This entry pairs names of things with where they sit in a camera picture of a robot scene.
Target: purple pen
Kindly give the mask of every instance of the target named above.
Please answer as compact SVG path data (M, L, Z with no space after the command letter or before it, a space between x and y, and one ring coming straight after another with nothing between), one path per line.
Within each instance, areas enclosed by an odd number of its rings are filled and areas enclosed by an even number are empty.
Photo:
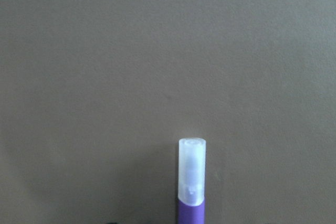
M204 224L205 150L202 138L179 141L178 224Z

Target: marker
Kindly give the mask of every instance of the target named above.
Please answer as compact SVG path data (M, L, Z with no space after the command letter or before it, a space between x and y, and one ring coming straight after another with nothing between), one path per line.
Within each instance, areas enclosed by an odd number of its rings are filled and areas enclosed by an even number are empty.
M179 141L178 224L204 224L205 150L202 138Z

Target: clear plastic cap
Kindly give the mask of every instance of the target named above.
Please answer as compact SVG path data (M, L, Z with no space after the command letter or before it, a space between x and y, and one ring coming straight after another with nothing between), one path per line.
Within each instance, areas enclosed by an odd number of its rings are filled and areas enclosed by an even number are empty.
M183 138L178 149L178 199L189 206L204 200L206 142L202 138Z

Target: white cap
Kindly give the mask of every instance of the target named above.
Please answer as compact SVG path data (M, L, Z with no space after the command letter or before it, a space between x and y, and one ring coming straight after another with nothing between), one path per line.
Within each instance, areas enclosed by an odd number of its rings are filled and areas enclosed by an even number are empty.
M206 142L202 138L183 138L178 149L178 199L189 206L204 200Z

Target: marker with translucent cap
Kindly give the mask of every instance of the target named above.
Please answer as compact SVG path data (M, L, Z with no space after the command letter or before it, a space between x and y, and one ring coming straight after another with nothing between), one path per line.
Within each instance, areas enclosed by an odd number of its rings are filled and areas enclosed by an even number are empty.
M204 224L205 151L202 138L179 141L178 224Z

